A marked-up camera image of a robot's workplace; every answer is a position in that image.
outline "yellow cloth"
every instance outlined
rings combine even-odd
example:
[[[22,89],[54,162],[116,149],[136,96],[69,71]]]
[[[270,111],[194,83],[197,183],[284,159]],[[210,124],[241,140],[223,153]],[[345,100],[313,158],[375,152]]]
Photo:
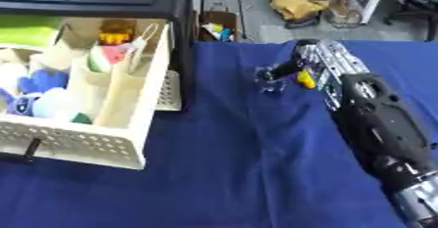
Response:
[[[271,0],[271,7],[285,20],[298,20],[312,13],[325,10],[329,1],[324,0]]]

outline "table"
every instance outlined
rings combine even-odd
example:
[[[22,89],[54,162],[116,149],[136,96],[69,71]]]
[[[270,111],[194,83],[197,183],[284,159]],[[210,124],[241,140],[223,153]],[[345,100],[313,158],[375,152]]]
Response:
[[[37,160],[0,161],[4,228],[403,228],[354,160],[322,95],[291,83],[268,97],[257,66],[294,45],[197,43],[196,97],[155,116],[143,171]],[[346,46],[397,89],[438,138],[437,44]]]

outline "orange object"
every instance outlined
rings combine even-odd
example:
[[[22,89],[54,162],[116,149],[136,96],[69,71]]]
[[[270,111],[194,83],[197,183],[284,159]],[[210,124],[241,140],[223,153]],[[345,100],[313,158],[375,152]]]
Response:
[[[120,45],[134,40],[135,21],[129,20],[106,20],[102,24],[99,33],[100,44]]]

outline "yellow object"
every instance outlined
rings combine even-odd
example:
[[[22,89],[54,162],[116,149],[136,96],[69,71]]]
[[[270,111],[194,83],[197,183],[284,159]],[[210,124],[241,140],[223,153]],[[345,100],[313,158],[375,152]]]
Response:
[[[120,45],[129,42],[130,34],[123,33],[100,33],[99,39],[109,45]]]
[[[316,87],[315,80],[312,78],[309,70],[307,69],[300,71],[296,80],[306,88],[313,89]]]
[[[312,13],[325,10],[329,1],[324,0],[271,0],[271,7],[282,14],[284,20],[298,20]]]
[[[104,45],[120,45],[134,39],[135,21],[105,20],[101,26],[99,40]]]

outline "small yellow object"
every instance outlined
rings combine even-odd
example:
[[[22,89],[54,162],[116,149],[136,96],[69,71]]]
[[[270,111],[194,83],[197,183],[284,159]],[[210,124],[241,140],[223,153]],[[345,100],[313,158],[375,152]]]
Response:
[[[109,45],[119,45],[129,41],[129,34],[123,33],[100,33],[100,40]]]
[[[307,69],[300,71],[296,80],[306,88],[313,89],[316,87],[315,80],[312,78],[309,70]]]

